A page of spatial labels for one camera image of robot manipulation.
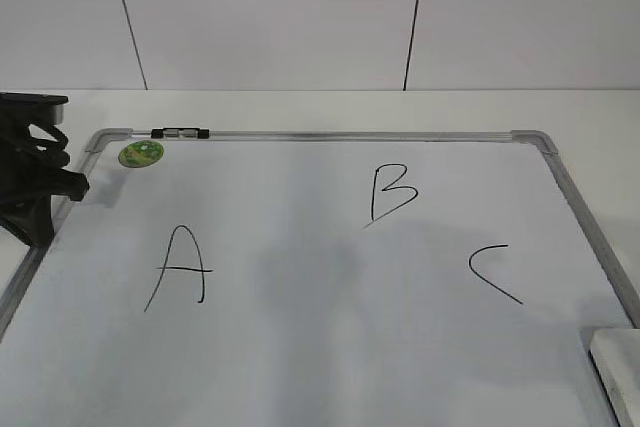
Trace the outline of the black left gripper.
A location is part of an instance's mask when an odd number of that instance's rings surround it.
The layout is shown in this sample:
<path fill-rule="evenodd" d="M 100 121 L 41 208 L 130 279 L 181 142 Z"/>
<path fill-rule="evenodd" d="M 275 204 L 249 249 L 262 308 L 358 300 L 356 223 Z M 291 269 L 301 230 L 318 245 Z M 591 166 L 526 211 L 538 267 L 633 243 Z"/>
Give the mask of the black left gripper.
<path fill-rule="evenodd" d="M 30 247 L 54 237 L 51 197 L 80 201 L 89 190 L 66 169 L 68 143 L 58 125 L 1 113 L 1 227 Z"/>

